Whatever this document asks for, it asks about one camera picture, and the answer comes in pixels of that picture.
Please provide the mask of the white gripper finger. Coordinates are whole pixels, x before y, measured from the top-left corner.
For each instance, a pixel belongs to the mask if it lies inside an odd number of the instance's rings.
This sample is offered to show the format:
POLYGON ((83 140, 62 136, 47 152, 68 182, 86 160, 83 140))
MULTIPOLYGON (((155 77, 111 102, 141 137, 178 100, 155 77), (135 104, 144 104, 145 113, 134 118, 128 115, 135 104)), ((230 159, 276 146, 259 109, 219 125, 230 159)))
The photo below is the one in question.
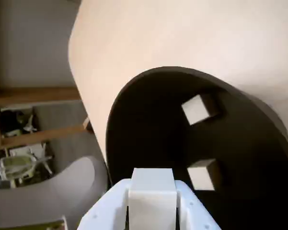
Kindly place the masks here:
POLYGON ((124 230, 127 220, 130 179, 108 190, 81 218, 79 230, 124 230))
POLYGON ((183 181, 175 180, 180 230, 220 230, 203 203, 183 181))

